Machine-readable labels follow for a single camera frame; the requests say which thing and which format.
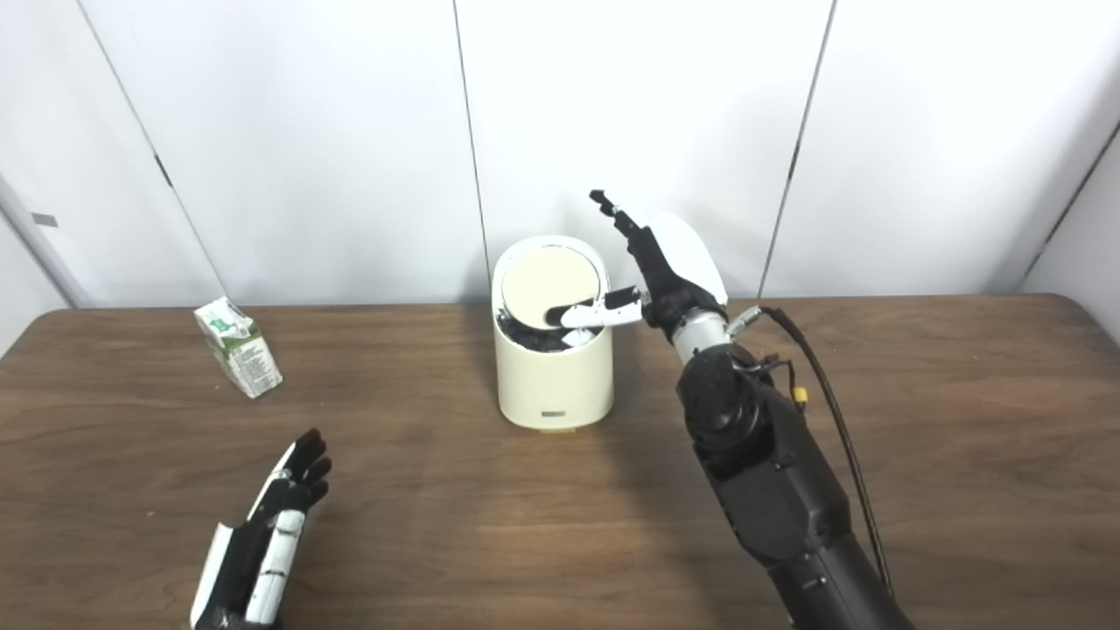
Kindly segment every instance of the robotic arm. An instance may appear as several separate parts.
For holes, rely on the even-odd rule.
[[[648,290],[560,306],[548,318],[609,326],[640,314],[664,332],[684,364],[676,393],[697,458],[739,545],[766,569],[796,628],[913,630],[886,574],[880,581],[856,541],[848,498],[801,409],[775,389],[767,362],[732,342],[764,313],[785,315],[754,307],[728,322],[722,280],[688,224],[662,214],[640,228],[603,191],[591,200],[626,237]]]
[[[330,458],[317,429],[305,433],[264,480],[245,522],[218,524],[190,606],[194,630],[272,630],[307,511],[326,495]]]

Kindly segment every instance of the cream trash can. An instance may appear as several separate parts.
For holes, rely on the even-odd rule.
[[[491,319],[502,414],[515,425],[572,429],[607,415],[615,398],[610,328],[566,331],[544,313],[610,290],[591,245],[534,237],[511,247],[494,268]]]

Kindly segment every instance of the white round lid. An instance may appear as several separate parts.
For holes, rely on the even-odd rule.
[[[502,279],[506,311],[522,324],[549,330],[544,314],[599,295],[599,276],[584,254],[563,245],[530,250],[510,261]]]

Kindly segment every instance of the black cable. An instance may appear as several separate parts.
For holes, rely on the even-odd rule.
[[[829,409],[832,411],[832,418],[837,424],[837,432],[840,434],[840,443],[843,445],[844,455],[848,457],[848,467],[851,469],[856,493],[859,495],[859,504],[864,511],[864,521],[867,524],[867,535],[871,539],[871,553],[875,555],[875,564],[879,569],[879,578],[883,580],[883,585],[887,587],[887,592],[894,597],[895,591],[890,585],[890,571],[887,568],[887,558],[883,553],[883,540],[879,537],[879,527],[875,522],[875,513],[871,511],[871,502],[867,498],[867,485],[864,483],[864,473],[859,467],[859,458],[856,456],[856,447],[851,443],[851,435],[848,434],[848,425],[844,423],[843,413],[840,411],[840,404],[837,402],[836,393],[832,392],[832,386],[829,385],[829,379],[824,374],[824,368],[816,359],[816,354],[813,352],[812,346],[809,345],[809,341],[802,334],[801,328],[793,323],[793,319],[784,311],[768,306],[760,308],[771,319],[774,319],[777,325],[782,326],[782,330],[790,335],[790,339],[797,343],[801,351],[805,354],[805,359],[809,360],[809,364],[813,368],[816,380],[821,383],[821,391],[824,392],[824,401],[828,402]]]

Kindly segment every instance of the crushed juice carton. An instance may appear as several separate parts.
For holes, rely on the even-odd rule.
[[[225,374],[246,396],[256,398],[283,382],[261,330],[230,298],[196,309],[195,319]]]

